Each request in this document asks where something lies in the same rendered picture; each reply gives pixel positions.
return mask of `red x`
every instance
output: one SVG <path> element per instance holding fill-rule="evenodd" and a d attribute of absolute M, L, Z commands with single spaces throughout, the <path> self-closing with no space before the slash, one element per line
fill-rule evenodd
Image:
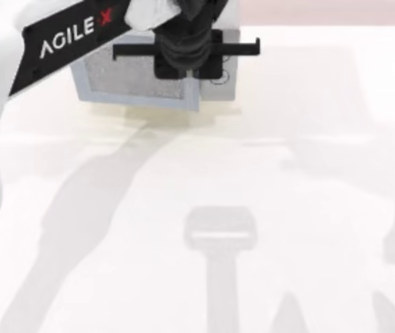
<path fill-rule="evenodd" d="M 101 26 L 111 23 L 111 21 L 112 21 L 112 9 L 111 8 L 108 8 L 107 10 L 100 12 L 100 15 L 101 15 L 101 18 L 98 19 L 98 22 Z"/>

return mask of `white table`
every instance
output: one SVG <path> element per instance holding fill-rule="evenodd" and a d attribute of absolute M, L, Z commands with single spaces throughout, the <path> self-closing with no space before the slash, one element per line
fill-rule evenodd
<path fill-rule="evenodd" d="M 255 37 L 200 114 L 81 103 L 69 71 L 7 104 L 0 333 L 395 333 L 395 28 Z"/>

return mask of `black bracket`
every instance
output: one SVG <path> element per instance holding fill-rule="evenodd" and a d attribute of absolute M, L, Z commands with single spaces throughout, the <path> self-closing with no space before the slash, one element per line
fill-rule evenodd
<path fill-rule="evenodd" d="M 258 56 L 261 54 L 261 40 L 256 43 L 228 44 L 223 41 L 221 30 L 212 30 L 211 54 L 207 61 L 193 71 L 193 77 L 199 80 L 219 80 L 224 74 L 225 56 Z M 157 41 L 154 44 L 115 44 L 113 45 L 113 60 L 118 57 L 152 56 L 155 58 L 155 76 L 159 80 L 180 80 L 186 77 L 186 72 L 171 66 L 163 57 Z"/>

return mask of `agile x logo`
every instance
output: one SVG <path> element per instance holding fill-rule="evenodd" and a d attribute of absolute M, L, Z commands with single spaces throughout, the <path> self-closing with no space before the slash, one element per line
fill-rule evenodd
<path fill-rule="evenodd" d="M 100 12 L 100 17 L 97 18 L 97 23 L 100 24 L 101 27 L 106 26 L 107 24 L 112 22 L 112 9 L 108 8 Z M 69 26 L 63 31 L 56 33 L 51 41 L 44 40 L 40 52 L 40 59 L 43 60 L 48 54 L 54 54 L 56 51 L 59 51 L 66 47 L 67 45 L 71 45 L 85 36 L 91 35 L 95 31 L 94 24 L 94 16 L 90 16 L 84 19 L 81 24 L 74 24 L 73 26 Z"/>

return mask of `white tabletop surface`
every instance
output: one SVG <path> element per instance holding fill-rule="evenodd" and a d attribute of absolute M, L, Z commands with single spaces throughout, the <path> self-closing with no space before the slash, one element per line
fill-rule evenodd
<path fill-rule="evenodd" d="M 395 28 L 255 37 L 199 114 L 8 102 L 0 333 L 395 333 Z"/>

